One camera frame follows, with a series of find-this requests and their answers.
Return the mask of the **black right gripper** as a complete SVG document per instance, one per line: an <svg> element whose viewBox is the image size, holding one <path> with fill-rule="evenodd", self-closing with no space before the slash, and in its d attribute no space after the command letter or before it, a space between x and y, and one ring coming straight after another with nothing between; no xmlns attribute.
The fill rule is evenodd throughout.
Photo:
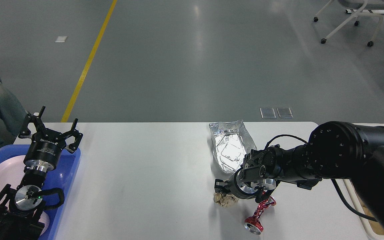
<svg viewBox="0 0 384 240"><path fill-rule="evenodd" d="M239 199L255 198L255 202L258 204L270 198L273 190L276 188L276 181L274 179L245 182L240 180L241 172L242 170L238 170L228 180L215 179L215 193L233 194Z"/></svg>

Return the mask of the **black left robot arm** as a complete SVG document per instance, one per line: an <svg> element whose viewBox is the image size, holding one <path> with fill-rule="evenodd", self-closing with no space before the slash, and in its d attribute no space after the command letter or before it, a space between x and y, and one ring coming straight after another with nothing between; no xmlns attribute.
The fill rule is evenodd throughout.
<svg viewBox="0 0 384 240"><path fill-rule="evenodd" d="M73 154L79 149L83 134L76 129L78 119L64 133L47 128L41 120L44 110L43 106L38 115L27 112L20 128L18 138L29 138L31 144L20 184L16 188L6 184L0 191L0 240L37 240L45 227L39 221L41 214L64 204L64 190L44 189L44 183L63 150Z"/></svg>

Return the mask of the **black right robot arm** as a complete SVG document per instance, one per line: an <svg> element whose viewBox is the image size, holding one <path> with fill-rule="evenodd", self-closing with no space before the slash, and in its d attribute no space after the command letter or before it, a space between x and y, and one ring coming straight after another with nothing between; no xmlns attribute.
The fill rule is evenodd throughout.
<svg viewBox="0 0 384 240"><path fill-rule="evenodd" d="M271 146L251 150L227 180L215 180L215 193L255 199L255 217L244 226L261 232L257 218L281 182L311 190L331 179L344 205L354 214L384 228L384 126L330 121L315 128L303 145L292 149Z"/></svg>

